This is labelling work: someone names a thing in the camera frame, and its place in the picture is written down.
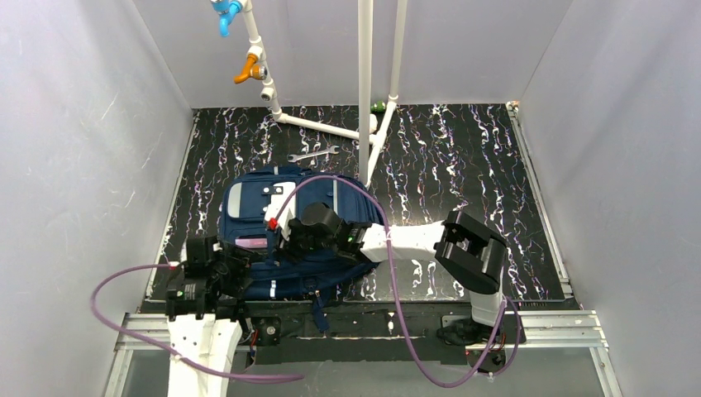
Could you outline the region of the pink highlighter pen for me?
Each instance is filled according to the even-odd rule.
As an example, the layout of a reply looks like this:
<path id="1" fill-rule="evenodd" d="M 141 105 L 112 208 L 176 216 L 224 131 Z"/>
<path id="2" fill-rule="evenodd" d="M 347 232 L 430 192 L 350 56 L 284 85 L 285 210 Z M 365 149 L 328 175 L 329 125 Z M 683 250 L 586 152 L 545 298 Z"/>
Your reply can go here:
<path id="1" fill-rule="evenodd" d="M 262 249 L 267 247 L 268 240 L 266 237 L 240 237 L 234 244 L 246 249 Z"/>

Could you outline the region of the navy blue student backpack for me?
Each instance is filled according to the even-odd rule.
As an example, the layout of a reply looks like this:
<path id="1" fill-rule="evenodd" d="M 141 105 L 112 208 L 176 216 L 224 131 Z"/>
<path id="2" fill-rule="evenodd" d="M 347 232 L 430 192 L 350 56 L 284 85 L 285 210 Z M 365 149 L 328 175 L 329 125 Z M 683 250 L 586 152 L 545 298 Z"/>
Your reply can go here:
<path id="1" fill-rule="evenodd" d="M 221 243 L 265 239 L 250 265 L 247 300 L 312 300 L 321 333 L 323 309 L 339 285 L 378 266 L 364 255 L 362 234 L 381 225 L 367 188 L 352 177 L 297 166 L 266 167 L 233 180 L 218 221 Z"/>

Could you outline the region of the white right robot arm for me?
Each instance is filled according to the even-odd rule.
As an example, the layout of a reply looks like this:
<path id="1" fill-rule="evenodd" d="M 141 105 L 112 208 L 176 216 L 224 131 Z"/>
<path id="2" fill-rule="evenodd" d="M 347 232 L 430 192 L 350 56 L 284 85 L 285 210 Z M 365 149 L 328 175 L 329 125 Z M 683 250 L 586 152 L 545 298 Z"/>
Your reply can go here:
<path id="1" fill-rule="evenodd" d="M 498 326 L 503 299 L 504 238 L 467 213 L 414 226 L 386 226 L 342 219 L 324 203 L 309 205 L 281 229 L 279 252 L 293 261 L 317 253 L 353 264 L 384 261 L 435 261 L 470 297 L 471 315 L 440 328 L 436 335 L 452 345 L 486 341 Z"/>

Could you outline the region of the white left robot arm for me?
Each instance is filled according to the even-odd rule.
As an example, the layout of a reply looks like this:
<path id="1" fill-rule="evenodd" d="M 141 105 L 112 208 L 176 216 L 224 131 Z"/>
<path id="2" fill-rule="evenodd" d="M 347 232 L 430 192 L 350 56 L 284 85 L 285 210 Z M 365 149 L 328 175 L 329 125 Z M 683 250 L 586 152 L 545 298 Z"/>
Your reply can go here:
<path id="1" fill-rule="evenodd" d="M 217 237 L 193 237 L 172 263 L 165 292 L 169 396 L 224 396 L 246 330 L 243 295 L 255 252 Z"/>

